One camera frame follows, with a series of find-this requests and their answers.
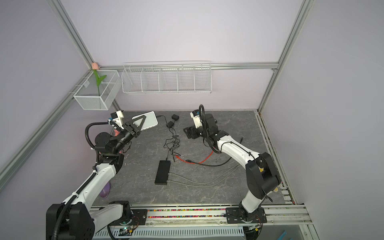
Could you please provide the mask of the black network switch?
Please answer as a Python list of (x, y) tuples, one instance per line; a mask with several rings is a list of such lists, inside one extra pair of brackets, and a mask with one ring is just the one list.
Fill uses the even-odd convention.
[(155, 185), (167, 185), (170, 172), (171, 162), (168, 160), (162, 160), (159, 162)]

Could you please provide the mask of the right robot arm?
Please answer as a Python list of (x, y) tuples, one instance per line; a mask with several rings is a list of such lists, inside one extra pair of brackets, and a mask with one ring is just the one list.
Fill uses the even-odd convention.
[(282, 183), (272, 156), (266, 152), (255, 152), (220, 130), (216, 119), (205, 112), (203, 105), (192, 111), (190, 116), (194, 126), (184, 129), (189, 139), (202, 137), (203, 143), (214, 153), (227, 154), (245, 169), (248, 192), (240, 207), (249, 214), (255, 212), (268, 194)]

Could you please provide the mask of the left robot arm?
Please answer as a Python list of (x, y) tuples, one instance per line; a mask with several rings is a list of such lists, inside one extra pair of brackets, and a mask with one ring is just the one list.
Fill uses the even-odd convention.
[(95, 213), (90, 209), (110, 180), (120, 171), (124, 162), (123, 148), (141, 133), (147, 123), (147, 116), (141, 115), (127, 121), (121, 112), (114, 120), (104, 122), (118, 131), (116, 136), (107, 132), (98, 134), (95, 141), (90, 140), (89, 129), (100, 126), (100, 122), (90, 123), (85, 128), (85, 137), (96, 152), (96, 163), (91, 175), (60, 204), (51, 205), (46, 213), (46, 239), (48, 240), (90, 240), (96, 232), (110, 228), (119, 221), (128, 226), (134, 221), (134, 213), (128, 201), (116, 201)]

